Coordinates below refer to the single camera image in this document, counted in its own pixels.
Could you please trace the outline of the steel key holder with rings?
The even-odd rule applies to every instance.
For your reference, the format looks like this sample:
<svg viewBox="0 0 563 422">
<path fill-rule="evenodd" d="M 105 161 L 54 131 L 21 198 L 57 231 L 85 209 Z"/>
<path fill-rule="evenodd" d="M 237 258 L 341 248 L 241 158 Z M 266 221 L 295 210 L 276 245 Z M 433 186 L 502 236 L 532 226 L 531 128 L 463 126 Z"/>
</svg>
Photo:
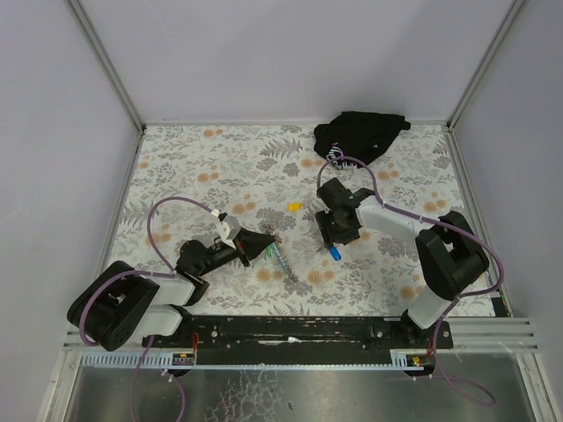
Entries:
<svg viewBox="0 0 563 422">
<path fill-rule="evenodd" d="M 286 274 L 286 277 L 294 283 L 298 282 L 295 272 L 289 262 L 289 258 L 282 248 L 282 238 L 270 225 L 264 225 L 262 227 L 264 232 L 269 236 L 274 238 L 274 242 L 269 245 L 271 252 L 276 256 L 278 262 L 281 265 L 282 270 Z"/>
</svg>

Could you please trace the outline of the blue key tag with key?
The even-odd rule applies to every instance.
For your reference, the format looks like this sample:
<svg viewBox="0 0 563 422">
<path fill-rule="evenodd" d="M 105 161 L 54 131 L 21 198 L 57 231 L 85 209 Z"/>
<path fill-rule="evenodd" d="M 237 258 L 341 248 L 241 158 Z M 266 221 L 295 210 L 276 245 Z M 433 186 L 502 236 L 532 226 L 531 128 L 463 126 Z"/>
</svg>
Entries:
<svg viewBox="0 0 563 422">
<path fill-rule="evenodd" d="M 338 250 L 338 248 L 337 248 L 336 246 L 331 246 L 331 247 L 329 248 L 329 252 L 330 252 L 332 258 L 333 258 L 335 261 L 340 261 L 340 260 L 341 260 L 340 252 L 339 252 L 339 250 Z"/>
</svg>

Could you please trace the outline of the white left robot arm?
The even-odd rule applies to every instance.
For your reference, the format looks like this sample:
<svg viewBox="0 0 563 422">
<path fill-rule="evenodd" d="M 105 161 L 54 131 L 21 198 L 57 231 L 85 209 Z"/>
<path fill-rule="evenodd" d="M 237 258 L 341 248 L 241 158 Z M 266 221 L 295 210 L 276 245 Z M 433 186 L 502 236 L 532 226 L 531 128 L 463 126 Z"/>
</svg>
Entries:
<svg viewBox="0 0 563 422">
<path fill-rule="evenodd" d="M 139 271 L 117 260 L 69 306 L 67 320 L 85 344 L 108 352 L 133 335 L 171 336 L 182 320 L 179 310 L 207 292 L 204 275 L 234 260 L 249 266 L 274 242 L 274 236 L 248 229 L 228 243 L 219 237 L 210 246 L 190 240 L 182 244 L 173 274 Z"/>
</svg>

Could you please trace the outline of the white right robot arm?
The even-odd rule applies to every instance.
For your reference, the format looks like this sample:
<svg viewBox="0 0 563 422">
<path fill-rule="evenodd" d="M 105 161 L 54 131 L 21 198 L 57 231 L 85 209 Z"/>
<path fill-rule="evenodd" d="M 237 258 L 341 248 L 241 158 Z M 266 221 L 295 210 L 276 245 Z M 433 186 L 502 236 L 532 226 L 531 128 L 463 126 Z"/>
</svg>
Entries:
<svg viewBox="0 0 563 422">
<path fill-rule="evenodd" d="M 325 205 L 315 214 L 325 247 L 350 244 L 360 229 L 383 232 L 415 245 L 426 286 L 405 319 L 421 330 L 434 325 L 450 305 L 489 267 L 483 247 L 474 240 L 465 218 L 456 211 L 426 222 L 378 198 L 374 191 L 347 189 L 332 178 L 317 190 Z"/>
</svg>

